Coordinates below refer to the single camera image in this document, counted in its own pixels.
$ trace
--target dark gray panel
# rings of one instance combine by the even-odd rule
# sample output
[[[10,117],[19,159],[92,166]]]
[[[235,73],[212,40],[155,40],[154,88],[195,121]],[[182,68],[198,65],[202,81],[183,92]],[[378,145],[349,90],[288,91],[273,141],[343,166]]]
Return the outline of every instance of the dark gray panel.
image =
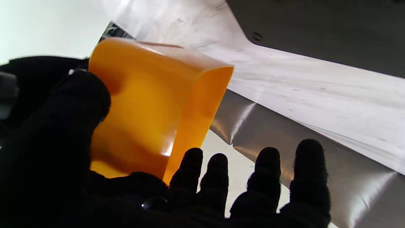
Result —
[[[255,102],[227,89],[210,130],[231,145],[255,105]]]
[[[233,146],[252,161],[264,147],[277,148],[281,182],[289,186],[294,177],[295,149],[306,138],[317,139],[325,149],[332,221],[340,228],[355,227],[397,176],[395,171],[261,105],[253,108]]]
[[[397,174],[358,228],[405,227],[405,176]]]
[[[227,0],[254,44],[405,77],[403,0]]]

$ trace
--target black glove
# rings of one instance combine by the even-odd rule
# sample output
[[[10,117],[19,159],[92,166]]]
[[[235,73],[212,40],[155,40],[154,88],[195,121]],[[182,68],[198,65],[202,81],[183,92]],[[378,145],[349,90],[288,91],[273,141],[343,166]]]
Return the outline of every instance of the black glove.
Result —
[[[279,154],[265,148],[255,172],[224,218],[228,161],[214,155],[196,193],[203,153],[185,153],[168,188],[144,173],[106,179],[90,172],[94,128],[110,97],[93,74],[65,76],[48,100],[10,137],[0,152],[0,222],[6,224],[115,227],[326,227],[330,197],[323,149],[304,140],[296,152],[291,199],[281,213]]]

